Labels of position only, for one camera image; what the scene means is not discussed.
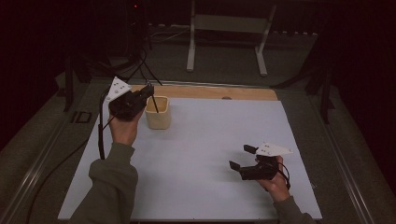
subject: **wooden strip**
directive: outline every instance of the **wooden strip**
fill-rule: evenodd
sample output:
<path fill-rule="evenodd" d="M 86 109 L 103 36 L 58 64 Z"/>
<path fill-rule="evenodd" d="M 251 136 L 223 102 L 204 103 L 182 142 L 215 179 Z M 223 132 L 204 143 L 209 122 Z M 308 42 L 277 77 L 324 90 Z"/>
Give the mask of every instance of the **wooden strip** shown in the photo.
<path fill-rule="evenodd" d="M 133 91 L 140 90 L 143 85 L 133 85 Z M 202 87 L 202 86 L 155 86 L 155 95 L 179 98 L 206 98 L 235 100 L 277 101 L 276 94 L 270 89 L 251 89 L 234 87 Z"/>

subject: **metal frame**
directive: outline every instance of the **metal frame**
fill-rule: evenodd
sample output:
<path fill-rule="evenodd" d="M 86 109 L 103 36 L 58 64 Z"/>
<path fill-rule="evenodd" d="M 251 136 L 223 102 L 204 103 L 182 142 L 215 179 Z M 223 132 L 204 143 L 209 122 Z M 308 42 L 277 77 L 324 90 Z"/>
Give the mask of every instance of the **metal frame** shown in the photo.
<path fill-rule="evenodd" d="M 255 53 L 260 75 L 266 77 L 268 74 L 262 51 L 268 38 L 275 12 L 276 5 L 272 6 L 268 19 L 195 14 L 195 0 L 191 0 L 190 47 L 187 58 L 187 71 L 192 72 L 194 70 L 195 29 L 234 31 L 262 34 L 262 42 L 255 48 Z"/>
<path fill-rule="evenodd" d="M 48 137 L 48 141 L 40 150 L 39 154 L 35 158 L 35 161 L 26 172 L 10 203 L 7 205 L 7 208 L 5 211 L 0 213 L 1 224 L 13 223 L 15 218 L 20 215 L 20 212 L 25 204 L 29 202 L 28 200 L 32 193 L 34 193 L 34 188 L 37 182 L 40 181 L 40 177 L 44 172 L 48 157 L 53 150 L 56 141 L 62 134 L 64 126 L 70 121 L 71 118 L 73 118 L 74 113 L 72 113 L 72 111 L 76 110 L 84 94 L 85 92 L 82 95 L 74 98 L 74 104 L 70 103 L 70 105 L 67 107 L 68 109 L 65 110 L 60 116 L 58 123 Z"/>
<path fill-rule="evenodd" d="M 321 117 L 319 109 L 315 106 L 312 97 L 308 97 L 311 106 L 313 107 L 316 117 L 318 118 L 319 123 L 322 126 L 323 131 L 326 134 L 326 139 L 328 140 L 329 144 L 332 148 L 332 154 L 335 157 L 335 164 L 340 172 L 340 176 L 344 181 L 346 190 L 349 194 L 350 201 L 352 201 L 355 210 L 359 219 L 361 220 L 362 224 L 374 224 L 374 218 L 367 207 L 366 201 L 364 200 L 363 196 L 361 195 L 361 190 L 358 184 L 351 173 L 347 161 L 343 156 L 342 150 L 335 139 L 335 136 L 332 131 L 332 127 L 329 123 L 325 123 Z"/>

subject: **white tabletop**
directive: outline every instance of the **white tabletop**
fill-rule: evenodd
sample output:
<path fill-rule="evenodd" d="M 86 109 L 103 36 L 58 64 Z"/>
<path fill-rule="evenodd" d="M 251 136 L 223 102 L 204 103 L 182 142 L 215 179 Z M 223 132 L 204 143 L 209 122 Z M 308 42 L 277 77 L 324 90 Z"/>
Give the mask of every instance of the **white tabletop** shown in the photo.
<path fill-rule="evenodd" d="M 303 212 L 321 218 L 299 149 L 279 101 L 171 98 L 167 130 L 138 127 L 131 164 L 139 173 L 132 220 L 276 219 L 272 200 L 256 181 L 243 181 L 229 161 L 255 164 L 243 145 L 270 142 L 293 150 L 284 156 L 290 192 Z M 105 109 L 104 118 L 108 117 Z M 97 125 L 78 165 L 59 219 L 69 219 L 90 189 L 92 161 L 99 159 Z M 105 150 L 111 145 L 105 129 Z"/>

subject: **person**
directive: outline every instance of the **person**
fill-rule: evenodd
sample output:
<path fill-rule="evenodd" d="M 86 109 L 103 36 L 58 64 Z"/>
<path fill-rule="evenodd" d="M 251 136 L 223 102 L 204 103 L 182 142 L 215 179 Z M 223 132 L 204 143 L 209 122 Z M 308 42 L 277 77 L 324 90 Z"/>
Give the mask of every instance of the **person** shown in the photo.
<path fill-rule="evenodd" d="M 113 138 L 110 152 L 105 160 L 91 164 L 89 176 L 92 187 L 68 223 L 130 223 L 138 180 L 137 171 L 131 165 L 132 144 L 142 113 L 143 110 L 132 121 L 110 115 L 108 120 Z"/>
<path fill-rule="evenodd" d="M 277 156 L 276 160 L 279 164 L 279 170 L 283 171 L 283 158 Z M 293 196 L 290 195 L 285 177 L 280 172 L 276 173 L 271 180 L 262 179 L 257 180 L 257 182 L 271 195 L 278 216 L 278 223 L 317 224 L 309 214 L 300 211 Z"/>
<path fill-rule="evenodd" d="M 132 121 L 119 120 L 110 115 L 109 126 L 113 138 L 110 152 L 105 160 L 97 160 L 91 164 L 89 176 L 92 187 L 69 223 L 130 223 L 138 181 L 137 171 L 130 161 L 134 154 L 132 144 L 137 136 L 137 124 L 142 113 L 143 111 Z M 282 163 L 282 157 L 277 157 L 277 161 Z M 258 182 L 270 193 L 281 224 L 316 223 L 311 216 L 300 211 L 280 173 L 272 180 Z"/>

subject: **metal stand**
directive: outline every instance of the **metal stand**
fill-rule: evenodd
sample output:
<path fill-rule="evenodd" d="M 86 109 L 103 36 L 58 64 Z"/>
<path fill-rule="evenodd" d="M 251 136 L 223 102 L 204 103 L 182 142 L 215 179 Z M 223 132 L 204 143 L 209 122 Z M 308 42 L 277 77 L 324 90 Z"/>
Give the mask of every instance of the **metal stand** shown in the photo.
<path fill-rule="evenodd" d="M 262 42 L 255 48 L 255 53 L 257 56 L 260 75 L 262 77 L 266 77 L 268 74 L 264 58 L 262 57 L 262 50 L 264 49 L 265 42 L 268 38 L 275 12 L 276 6 L 273 5 L 268 19 L 195 14 L 195 0 L 191 0 L 190 48 L 187 59 L 187 71 L 192 72 L 194 70 L 195 29 L 234 31 L 262 34 Z"/>

